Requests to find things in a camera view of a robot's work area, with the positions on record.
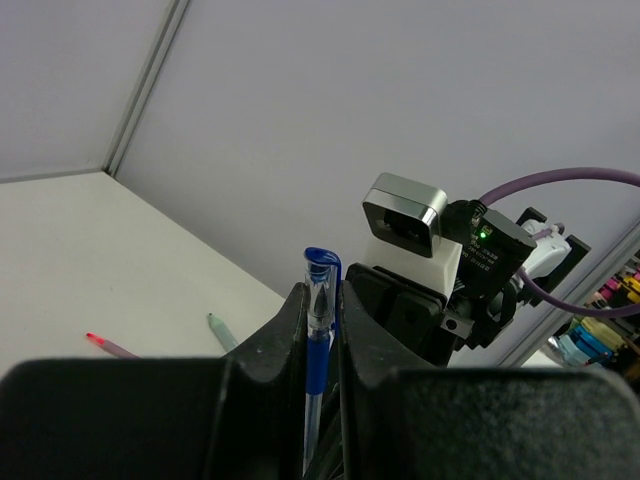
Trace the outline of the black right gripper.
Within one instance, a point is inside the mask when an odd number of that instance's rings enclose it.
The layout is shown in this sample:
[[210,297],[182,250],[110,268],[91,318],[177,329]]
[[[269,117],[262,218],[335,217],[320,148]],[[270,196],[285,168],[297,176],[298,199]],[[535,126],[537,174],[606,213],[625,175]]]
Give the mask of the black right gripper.
[[442,294],[391,271],[355,263],[346,280],[377,324],[433,366],[448,366],[471,333],[468,307],[447,308]]

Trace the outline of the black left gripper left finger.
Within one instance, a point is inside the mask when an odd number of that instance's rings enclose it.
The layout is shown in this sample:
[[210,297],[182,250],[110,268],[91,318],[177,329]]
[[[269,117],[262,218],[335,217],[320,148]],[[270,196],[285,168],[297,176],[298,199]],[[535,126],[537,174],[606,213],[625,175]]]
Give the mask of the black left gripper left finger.
[[298,479],[308,295],[220,358],[28,361],[1,382],[5,479]]

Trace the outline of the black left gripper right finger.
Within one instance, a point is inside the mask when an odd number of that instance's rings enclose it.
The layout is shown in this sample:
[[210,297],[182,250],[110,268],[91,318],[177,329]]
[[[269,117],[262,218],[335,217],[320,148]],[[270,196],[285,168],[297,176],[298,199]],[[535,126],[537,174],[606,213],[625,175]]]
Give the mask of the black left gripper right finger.
[[348,479],[635,479],[639,401],[597,368],[436,368],[339,294]]

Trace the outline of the blue gel pen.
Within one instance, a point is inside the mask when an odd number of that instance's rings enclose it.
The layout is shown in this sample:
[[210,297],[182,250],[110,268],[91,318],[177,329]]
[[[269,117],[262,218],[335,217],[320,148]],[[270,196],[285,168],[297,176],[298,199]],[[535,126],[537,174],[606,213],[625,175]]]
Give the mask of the blue gel pen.
[[306,474],[311,466],[319,443],[322,401],[327,386],[332,341],[331,324],[309,316],[307,319],[303,474]]

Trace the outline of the blue pen cap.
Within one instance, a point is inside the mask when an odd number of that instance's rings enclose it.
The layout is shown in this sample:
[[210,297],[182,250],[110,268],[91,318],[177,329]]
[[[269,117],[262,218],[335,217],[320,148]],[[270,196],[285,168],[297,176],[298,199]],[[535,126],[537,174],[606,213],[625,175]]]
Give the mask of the blue pen cap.
[[309,294],[306,306],[308,337],[320,342],[329,339],[336,328],[342,265],[336,253],[319,247],[307,247],[304,259],[305,286]]

